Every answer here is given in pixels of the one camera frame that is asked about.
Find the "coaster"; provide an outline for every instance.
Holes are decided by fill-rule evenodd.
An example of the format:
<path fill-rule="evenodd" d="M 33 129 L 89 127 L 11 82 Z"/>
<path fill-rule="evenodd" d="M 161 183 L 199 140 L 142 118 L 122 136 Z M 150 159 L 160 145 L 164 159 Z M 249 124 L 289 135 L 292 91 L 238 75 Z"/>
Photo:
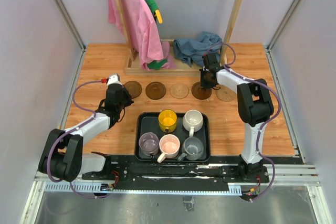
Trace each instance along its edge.
<path fill-rule="evenodd" d="M 170 94 L 175 98 L 182 99 L 189 94 L 189 88 L 185 84 L 177 83 L 170 88 Z"/>
<path fill-rule="evenodd" d="M 191 88 L 191 93 L 193 96 L 199 100 L 208 99 L 211 96 L 212 90 L 211 89 L 202 89 L 201 83 L 197 82 Z"/>
<path fill-rule="evenodd" d="M 131 95 L 132 99 L 137 98 L 142 92 L 142 87 L 137 81 L 126 82 L 124 86 Z"/>
<path fill-rule="evenodd" d="M 149 83 L 146 87 L 146 95 L 152 100 L 158 100 L 166 94 L 166 87 L 160 82 Z"/>
<path fill-rule="evenodd" d="M 220 89 L 216 90 L 216 95 L 220 100 L 230 102 L 236 98 L 236 93 L 228 87 L 222 85 L 219 85 L 218 87 L 220 87 Z"/>

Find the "wooden rack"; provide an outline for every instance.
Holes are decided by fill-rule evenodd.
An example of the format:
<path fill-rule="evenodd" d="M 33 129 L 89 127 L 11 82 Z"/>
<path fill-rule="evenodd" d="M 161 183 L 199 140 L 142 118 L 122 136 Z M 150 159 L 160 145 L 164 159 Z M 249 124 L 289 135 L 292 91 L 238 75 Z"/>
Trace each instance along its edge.
<path fill-rule="evenodd" d="M 125 14 L 124 14 L 124 6 L 121 0 L 115 0 L 118 8 L 118 12 L 121 19 L 121 25 L 123 29 L 123 33 L 125 36 L 126 44 L 130 48 L 129 56 L 126 59 L 125 68 L 124 71 L 128 75 L 142 75 L 142 76 L 199 76 L 200 75 L 200 67 L 193 64 L 190 68 L 187 64 L 182 63 L 180 60 L 177 60 L 174 58 L 175 64 L 177 66 L 176 69 L 159 69 L 159 70 L 153 70 L 153 71 L 145 71 L 140 68 L 139 63 L 139 54 L 136 52 L 131 44 L 131 36 L 129 33 L 129 28 L 127 25 L 127 22 L 125 22 Z M 226 33 L 224 36 L 224 43 L 229 43 L 232 35 L 232 31 L 238 16 L 238 12 L 240 9 L 240 5 L 242 3 L 242 0 L 235 0 L 233 4 L 233 8 L 231 11 L 230 19 L 226 28 Z M 173 40 L 167 40 L 162 39 L 162 41 L 169 41 L 172 45 Z M 224 46 L 222 48 L 222 51 L 220 53 L 220 62 L 227 63 L 226 61 L 226 47 Z"/>

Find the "gray towel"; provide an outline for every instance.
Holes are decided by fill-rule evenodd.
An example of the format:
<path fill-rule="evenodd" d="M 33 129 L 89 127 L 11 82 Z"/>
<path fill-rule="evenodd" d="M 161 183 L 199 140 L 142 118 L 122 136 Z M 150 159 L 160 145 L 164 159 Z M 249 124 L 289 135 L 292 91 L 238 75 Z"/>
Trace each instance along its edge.
<path fill-rule="evenodd" d="M 203 54 L 206 53 L 210 46 L 219 42 L 223 42 L 220 36 L 206 31 L 201 32 L 196 39 L 176 39 L 173 43 L 175 58 L 187 63 L 190 67 L 192 61 L 203 67 Z M 221 58 L 218 50 L 221 47 L 222 45 L 217 45 L 209 51 L 216 53 L 218 62 Z"/>

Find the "pink cloth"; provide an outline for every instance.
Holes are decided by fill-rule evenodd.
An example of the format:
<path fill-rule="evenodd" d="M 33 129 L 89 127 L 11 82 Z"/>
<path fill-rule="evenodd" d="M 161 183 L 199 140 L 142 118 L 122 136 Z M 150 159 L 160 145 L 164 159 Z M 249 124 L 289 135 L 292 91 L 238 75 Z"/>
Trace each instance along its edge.
<path fill-rule="evenodd" d="M 162 68 L 176 68 L 173 58 L 169 54 L 169 42 L 161 43 L 158 27 L 145 0 L 122 0 L 122 2 L 132 46 L 139 52 L 140 66 L 145 70 L 150 70 L 147 66 L 148 63 L 153 60 L 167 59 L 167 63 Z M 109 22 L 115 23 L 118 30 L 123 34 L 116 0 L 108 0 L 108 3 Z"/>

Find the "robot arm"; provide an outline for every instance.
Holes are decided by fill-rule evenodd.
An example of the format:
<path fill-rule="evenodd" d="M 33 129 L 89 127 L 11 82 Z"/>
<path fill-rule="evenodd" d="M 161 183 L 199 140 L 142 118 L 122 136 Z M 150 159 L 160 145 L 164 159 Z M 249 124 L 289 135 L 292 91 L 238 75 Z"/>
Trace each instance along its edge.
<path fill-rule="evenodd" d="M 122 110 L 133 103 L 117 74 L 108 78 L 107 85 L 106 98 L 100 102 L 95 115 L 74 127 L 65 130 L 54 129 L 49 133 L 38 166 L 40 172 L 47 173 L 49 155 L 52 155 L 50 161 L 51 174 L 68 182 L 73 181 L 78 174 L 98 172 L 103 169 L 105 157 L 95 153 L 83 154 L 83 146 L 99 133 L 113 127 L 119 121 Z M 71 133 L 64 136 L 53 153 L 50 154 L 55 141 L 67 132 Z M 58 152 L 58 149 L 62 150 L 65 147 L 66 151 L 64 153 Z"/>
<path fill-rule="evenodd" d="M 204 68 L 201 69 L 202 88 L 212 88 L 220 84 L 228 87 L 237 93 L 238 113 L 245 123 L 244 149 L 241 153 L 245 174 L 253 169 L 262 166 L 262 157 L 257 151 L 257 134 L 260 131 L 258 142 L 259 151 L 262 148 L 265 127 L 260 126 L 266 122 L 274 112 L 273 103 L 269 91 L 264 87 L 247 81 L 247 78 L 234 72 L 232 69 L 225 69 L 217 62 L 215 54 L 204 56 Z M 266 84 L 264 79 L 256 80 Z"/>

